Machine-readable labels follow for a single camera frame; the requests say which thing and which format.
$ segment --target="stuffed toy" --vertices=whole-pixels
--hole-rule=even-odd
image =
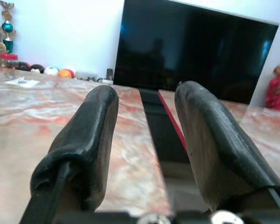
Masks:
[[[266,107],[280,110],[280,66],[274,69],[274,74],[266,95]]]

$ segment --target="pink marble countertop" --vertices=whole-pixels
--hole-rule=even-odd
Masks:
[[[5,82],[25,76],[32,88]],[[30,199],[29,182],[59,131],[99,84],[0,68],[0,224],[17,224]],[[133,216],[170,214],[159,161],[137,89],[119,95],[106,195],[99,211]]]
[[[159,96],[175,130],[184,144],[182,126],[178,119],[174,92],[159,90]],[[223,101],[235,120],[253,140],[266,161],[280,178],[280,112],[261,107]]]

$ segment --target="paper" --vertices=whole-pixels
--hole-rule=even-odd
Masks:
[[[38,84],[39,81],[27,80],[27,79],[25,79],[25,77],[20,77],[15,80],[7,81],[5,83],[10,84],[10,85],[17,85],[17,86],[24,87],[24,88],[31,88],[32,86],[35,86],[36,84]]]

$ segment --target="black tv screen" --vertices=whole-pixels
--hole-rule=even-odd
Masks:
[[[192,80],[248,104],[277,28],[169,0],[126,0],[114,83],[175,91]]]

